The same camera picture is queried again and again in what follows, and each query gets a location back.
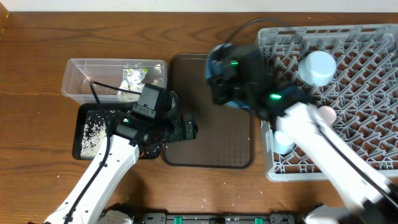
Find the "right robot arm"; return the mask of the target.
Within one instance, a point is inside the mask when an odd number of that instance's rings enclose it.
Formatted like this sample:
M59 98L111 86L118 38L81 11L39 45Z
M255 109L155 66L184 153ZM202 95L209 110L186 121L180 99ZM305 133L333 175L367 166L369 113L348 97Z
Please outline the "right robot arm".
M208 54L213 101L230 101L273 124L315 163L345 207L320 205L301 223L397 223L397 186L362 160L320 116L297 86L268 73L255 45L221 44Z

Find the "dark blue plate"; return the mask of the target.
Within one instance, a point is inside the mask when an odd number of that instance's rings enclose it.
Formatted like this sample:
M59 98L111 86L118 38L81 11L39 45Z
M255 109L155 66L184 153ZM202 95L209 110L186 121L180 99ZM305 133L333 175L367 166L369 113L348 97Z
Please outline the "dark blue plate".
M212 48L212 50L209 52L205 61L205 71L204 71L205 80L208 85L210 85L211 77L214 77L215 75L219 75L221 73L221 66L218 63L219 52L223 47L230 48L231 46L232 43L230 42L227 44L220 44ZM247 103L242 103L240 101L229 101L223 104L223 106L227 106L234 109L246 110L246 111L250 109Z

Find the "green snack wrapper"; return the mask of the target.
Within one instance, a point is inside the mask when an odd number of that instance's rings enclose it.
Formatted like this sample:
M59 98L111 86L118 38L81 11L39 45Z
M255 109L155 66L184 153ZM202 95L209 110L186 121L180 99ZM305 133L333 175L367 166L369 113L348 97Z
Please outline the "green snack wrapper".
M126 68L123 70L123 79L120 89L141 93L144 87L143 80L148 72L146 68ZM118 99L121 103L137 101L140 95L118 91Z

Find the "light blue rice bowl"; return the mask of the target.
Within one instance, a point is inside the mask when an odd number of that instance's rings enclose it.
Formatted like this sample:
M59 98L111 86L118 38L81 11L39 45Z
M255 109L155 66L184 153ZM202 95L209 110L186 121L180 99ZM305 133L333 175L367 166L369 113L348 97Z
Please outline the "light blue rice bowl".
M317 50L308 54L298 65L300 78L311 86L325 86L332 82L336 60L331 54Z

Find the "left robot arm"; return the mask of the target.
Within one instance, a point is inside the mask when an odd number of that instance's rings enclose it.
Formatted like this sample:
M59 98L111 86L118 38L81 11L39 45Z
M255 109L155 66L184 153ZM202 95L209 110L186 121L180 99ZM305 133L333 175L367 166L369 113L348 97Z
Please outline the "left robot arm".
M97 223L110 196L127 171L140 159L154 155L167 143L193 140L198 126L193 116L177 114L178 96L146 84L130 110L106 114L97 101L105 137L91 164L46 223Z

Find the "light blue cup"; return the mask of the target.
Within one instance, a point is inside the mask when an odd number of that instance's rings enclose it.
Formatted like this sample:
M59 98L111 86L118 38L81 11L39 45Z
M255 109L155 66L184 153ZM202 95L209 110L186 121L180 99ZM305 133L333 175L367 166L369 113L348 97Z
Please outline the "light blue cup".
M274 133L274 152L284 155L293 151L294 142L291 141L283 132L276 131Z

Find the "pink cup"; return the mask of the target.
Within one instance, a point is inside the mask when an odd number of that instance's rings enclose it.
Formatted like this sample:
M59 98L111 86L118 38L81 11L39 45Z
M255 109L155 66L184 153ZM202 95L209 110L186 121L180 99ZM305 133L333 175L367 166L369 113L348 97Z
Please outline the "pink cup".
M332 124L336 121L337 115L332 107L321 106L319 107L318 112L327 125L332 126Z

